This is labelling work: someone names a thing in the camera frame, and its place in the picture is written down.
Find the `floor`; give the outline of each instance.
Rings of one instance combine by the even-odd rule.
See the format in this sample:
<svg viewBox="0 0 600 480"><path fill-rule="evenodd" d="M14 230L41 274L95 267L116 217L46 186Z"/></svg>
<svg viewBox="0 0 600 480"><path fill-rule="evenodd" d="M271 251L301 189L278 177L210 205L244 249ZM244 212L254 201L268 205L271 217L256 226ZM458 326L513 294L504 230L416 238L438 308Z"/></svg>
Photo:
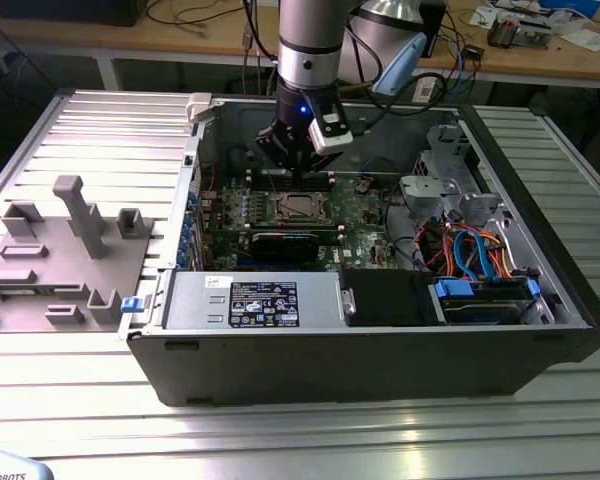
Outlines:
<svg viewBox="0 0 600 480"><path fill-rule="evenodd" d="M61 88L100 89L102 82L95 61L88 58L33 56L32 60ZM0 170L19 146L53 91L25 59L17 54L6 58L9 74L0 78ZM211 91L242 93L240 67L193 65L119 60L117 69L125 90L135 91ZM256 91L255 69L247 71L247 90ZM550 87L530 90L524 85L477 82L468 92L450 98L450 103L520 106L544 109L564 133L577 143L590 121L596 92L583 89ZM600 132L585 152L600 173Z"/></svg>

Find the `blue cable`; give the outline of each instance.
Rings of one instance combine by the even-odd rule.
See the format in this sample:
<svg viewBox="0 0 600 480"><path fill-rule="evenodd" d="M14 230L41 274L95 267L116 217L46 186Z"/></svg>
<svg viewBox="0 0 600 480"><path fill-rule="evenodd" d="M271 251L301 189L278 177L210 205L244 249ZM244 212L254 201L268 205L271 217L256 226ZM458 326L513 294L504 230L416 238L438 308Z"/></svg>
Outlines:
<svg viewBox="0 0 600 480"><path fill-rule="evenodd" d="M460 230L456 235L456 238L453 240L453 256L455 257L456 264L458 265L460 270L462 270L464 273L470 276L471 280L473 280L474 282L478 281L477 275L464 266L464 264L462 263L462 257L460 256L460 243L462 241L462 237L464 237L467 234L473 235L476 239L476 245L478 247L478 256L480 257L480 265L482 265L482 271L484 272L485 276L487 276L488 278L497 278L495 270L493 269L493 267L489 263L489 260L487 259L487 249L484 248L482 238L480 237L480 235L478 235L472 230Z"/></svg>
<svg viewBox="0 0 600 480"><path fill-rule="evenodd" d="M440 38L442 38L447 43L453 45L456 49L456 53L458 54L457 58L458 63L460 64L460 74L458 75L458 80L456 81L456 84L453 87L453 90L451 91L451 96L454 96L458 93L458 88L460 87L460 85L464 83L464 81L462 80L462 74L464 73L464 58L462 56L462 51L460 50L460 47L453 39L445 36L440 36Z"/></svg>

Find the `silver cylinder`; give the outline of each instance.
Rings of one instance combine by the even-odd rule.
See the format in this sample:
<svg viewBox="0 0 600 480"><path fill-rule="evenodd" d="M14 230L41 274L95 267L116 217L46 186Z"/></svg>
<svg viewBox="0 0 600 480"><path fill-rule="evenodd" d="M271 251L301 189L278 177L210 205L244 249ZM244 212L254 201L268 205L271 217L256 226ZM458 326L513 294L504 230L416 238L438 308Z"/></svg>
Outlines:
<svg viewBox="0 0 600 480"><path fill-rule="evenodd" d="M317 89L338 76L352 0L282 0L278 73L289 85Z"/></svg>
<svg viewBox="0 0 600 480"><path fill-rule="evenodd" d="M280 44L278 73L292 87L311 90L331 85L338 76L339 64L340 50L314 55Z"/></svg>
<svg viewBox="0 0 600 480"><path fill-rule="evenodd" d="M309 49L336 47L350 7L350 0L282 0L280 37Z"/></svg>

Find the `sticker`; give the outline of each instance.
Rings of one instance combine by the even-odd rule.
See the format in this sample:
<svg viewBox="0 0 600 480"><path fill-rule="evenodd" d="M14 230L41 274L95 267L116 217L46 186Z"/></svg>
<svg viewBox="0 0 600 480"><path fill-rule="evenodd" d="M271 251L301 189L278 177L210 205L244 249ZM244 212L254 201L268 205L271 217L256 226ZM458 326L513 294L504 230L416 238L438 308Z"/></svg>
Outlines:
<svg viewBox="0 0 600 480"><path fill-rule="evenodd" d="M233 277L204 277L204 288L229 288Z"/></svg>
<svg viewBox="0 0 600 480"><path fill-rule="evenodd" d="M295 282L232 283L229 325L233 328L299 327L297 290Z"/></svg>

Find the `green motherboard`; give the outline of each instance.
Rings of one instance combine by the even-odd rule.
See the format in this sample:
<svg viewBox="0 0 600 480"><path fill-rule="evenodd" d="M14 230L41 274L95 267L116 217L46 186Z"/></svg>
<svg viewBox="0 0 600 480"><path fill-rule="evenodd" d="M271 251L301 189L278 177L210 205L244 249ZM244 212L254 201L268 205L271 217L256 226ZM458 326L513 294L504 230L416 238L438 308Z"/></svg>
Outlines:
<svg viewBox="0 0 600 480"><path fill-rule="evenodd" d="M398 268L382 222L384 190L364 180L361 189L360 177L343 175L330 191L307 193L254 191L244 179L231 178L202 197L205 269ZM310 237L319 243L317 255L300 262L257 260L251 246L258 234Z"/></svg>

